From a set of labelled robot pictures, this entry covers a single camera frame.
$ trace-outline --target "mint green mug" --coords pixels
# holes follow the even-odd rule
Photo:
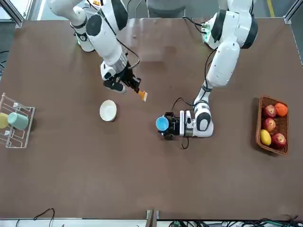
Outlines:
[[[28,117],[18,113],[10,113],[8,116],[8,123],[16,129],[23,130],[28,125]]]

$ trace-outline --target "brown table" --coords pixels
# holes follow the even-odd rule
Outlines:
[[[146,103],[102,85],[101,58],[77,46],[67,21],[27,21],[15,32],[0,91],[37,107],[27,149],[0,149],[0,217],[284,219],[303,216],[303,70],[291,27],[259,19],[230,83],[213,90],[215,132],[208,139],[163,141],[155,120],[178,97],[193,100],[210,52],[182,19],[130,20],[119,34],[141,56],[134,73]],[[290,153],[255,143],[257,102],[289,104]],[[99,106],[118,105],[115,122]],[[176,111],[187,108],[182,103]]]

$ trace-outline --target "white plate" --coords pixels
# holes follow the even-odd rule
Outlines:
[[[100,117],[106,122],[112,122],[117,114],[117,106],[112,100],[106,100],[100,106]]]

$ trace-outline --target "cup rack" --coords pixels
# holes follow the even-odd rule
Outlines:
[[[0,113],[9,115],[13,112],[26,116],[29,120],[28,126],[24,130],[19,130],[8,124],[5,129],[0,129],[0,143],[5,144],[6,148],[26,148],[35,108],[33,106],[24,106],[3,93],[0,100]]]

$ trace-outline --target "wicker basket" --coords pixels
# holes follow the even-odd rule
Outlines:
[[[269,133],[271,136],[278,133],[278,132],[283,134],[286,138],[287,145],[285,147],[281,148],[281,149],[276,149],[276,148],[272,147],[271,145],[269,147],[265,146],[260,141],[262,121],[264,120],[264,117],[262,116],[262,110],[268,105],[275,105],[277,103],[282,103],[282,104],[287,106],[287,104],[285,104],[281,101],[275,100],[273,98],[267,97],[267,96],[262,96],[260,98],[259,109],[258,109],[256,142],[260,147],[262,147],[265,150],[269,150],[269,151],[274,152],[274,153],[279,154],[279,155],[286,155],[288,153],[288,146],[289,146],[289,144],[288,144],[288,113],[284,117],[276,116],[274,118],[274,120],[276,122],[276,127],[272,132]]]

